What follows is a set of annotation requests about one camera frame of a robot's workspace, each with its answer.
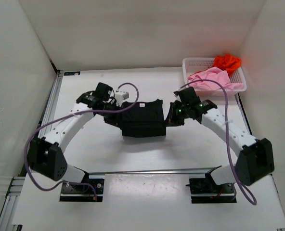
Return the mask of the black t shirt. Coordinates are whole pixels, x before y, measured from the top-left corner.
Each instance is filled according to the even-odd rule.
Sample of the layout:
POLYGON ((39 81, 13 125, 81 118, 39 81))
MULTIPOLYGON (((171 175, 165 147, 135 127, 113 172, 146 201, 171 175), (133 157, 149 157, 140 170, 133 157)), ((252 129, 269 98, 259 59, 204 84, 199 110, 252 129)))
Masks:
POLYGON ((124 137, 149 138, 166 136, 163 101, 137 102, 118 114, 108 114, 104 122, 121 130, 124 137))

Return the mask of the pink t shirt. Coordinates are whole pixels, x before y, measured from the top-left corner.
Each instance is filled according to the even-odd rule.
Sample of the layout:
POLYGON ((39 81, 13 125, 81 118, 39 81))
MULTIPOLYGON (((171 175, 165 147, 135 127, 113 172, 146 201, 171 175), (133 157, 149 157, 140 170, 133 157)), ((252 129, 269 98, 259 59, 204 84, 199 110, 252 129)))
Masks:
POLYGON ((217 67, 209 68, 205 71, 198 72, 188 76, 188 82, 191 82, 190 86, 199 90, 216 91, 221 87, 215 83, 219 83, 226 90, 241 90, 243 83, 232 83, 230 77, 226 71, 222 71, 217 67))

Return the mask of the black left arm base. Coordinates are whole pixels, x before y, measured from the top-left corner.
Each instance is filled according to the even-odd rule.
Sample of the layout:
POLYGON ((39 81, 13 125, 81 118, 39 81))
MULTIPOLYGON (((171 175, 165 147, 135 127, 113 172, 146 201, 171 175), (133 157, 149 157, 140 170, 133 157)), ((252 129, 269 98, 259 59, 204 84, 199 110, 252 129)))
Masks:
POLYGON ((89 175, 89 184, 93 186, 63 183, 60 191, 60 202, 101 203, 104 197, 105 175, 89 175))

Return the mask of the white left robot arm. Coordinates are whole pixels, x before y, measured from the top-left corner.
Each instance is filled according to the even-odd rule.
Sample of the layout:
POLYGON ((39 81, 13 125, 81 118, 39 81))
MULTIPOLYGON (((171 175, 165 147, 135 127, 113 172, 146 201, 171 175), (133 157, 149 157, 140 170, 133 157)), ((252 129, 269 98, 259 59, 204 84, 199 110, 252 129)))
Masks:
POLYGON ((112 92, 112 87, 100 82, 95 90, 80 95, 67 118, 58 121, 42 138, 31 140, 26 157, 29 167, 53 181, 72 182, 79 193, 87 191, 90 185, 87 172, 68 164, 64 152, 74 136, 96 115, 95 112, 82 114, 82 111, 118 109, 108 102, 112 92))

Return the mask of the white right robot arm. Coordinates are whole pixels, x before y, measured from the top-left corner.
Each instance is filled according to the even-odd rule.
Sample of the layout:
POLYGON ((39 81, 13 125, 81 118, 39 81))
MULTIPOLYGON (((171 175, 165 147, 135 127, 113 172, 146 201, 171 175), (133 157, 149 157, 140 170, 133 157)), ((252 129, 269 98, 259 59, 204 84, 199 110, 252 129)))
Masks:
POLYGON ((176 100, 170 103, 165 120, 168 127, 183 126, 188 118, 213 131, 237 157, 235 164, 216 167, 206 174, 205 188, 216 192, 226 183, 240 182, 250 186, 274 171, 271 142, 247 134, 225 115, 210 100, 202 101, 192 87, 174 92, 176 100))

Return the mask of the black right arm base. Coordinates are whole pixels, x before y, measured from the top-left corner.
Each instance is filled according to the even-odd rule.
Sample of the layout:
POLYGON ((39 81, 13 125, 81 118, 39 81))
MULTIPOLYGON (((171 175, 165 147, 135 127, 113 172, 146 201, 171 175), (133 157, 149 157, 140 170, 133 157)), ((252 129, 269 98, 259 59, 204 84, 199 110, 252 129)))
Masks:
POLYGON ((211 173, 220 168, 208 170, 203 178, 191 177, 185 186, 190 189, 192 204, 231 204, 237 203, 234 183, 217 185, 211 173))

